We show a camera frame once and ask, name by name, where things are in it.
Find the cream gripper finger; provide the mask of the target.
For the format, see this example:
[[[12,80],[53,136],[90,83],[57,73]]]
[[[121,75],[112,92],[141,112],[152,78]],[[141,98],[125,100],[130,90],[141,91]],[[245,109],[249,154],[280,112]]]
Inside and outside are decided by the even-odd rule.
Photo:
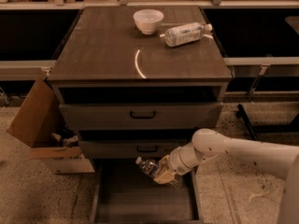
[[[162,185],[162,184],[166,184],[171,182],[173,179],[175,178],[175,175],[173,173],[169,173],[169,172],[162,172],[157,174],[153,180]]]
[[[169,160],[169,156],[165,155],[163,158],[161,158],[157,162],[157,164],[158,164],[157,174],[158,175],[161,175],[161,174],[169,172],[168,160]]]

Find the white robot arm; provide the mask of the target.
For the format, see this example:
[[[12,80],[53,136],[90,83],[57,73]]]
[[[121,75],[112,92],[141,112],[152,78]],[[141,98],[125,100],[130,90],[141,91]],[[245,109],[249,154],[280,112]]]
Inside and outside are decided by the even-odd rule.
[[[163,157],[153,180],[166,184],[193,167],[228,155],[285,181],[277,224],[299,221],[299,147],[227,137],[210,129],[196,131],[190,143]]]

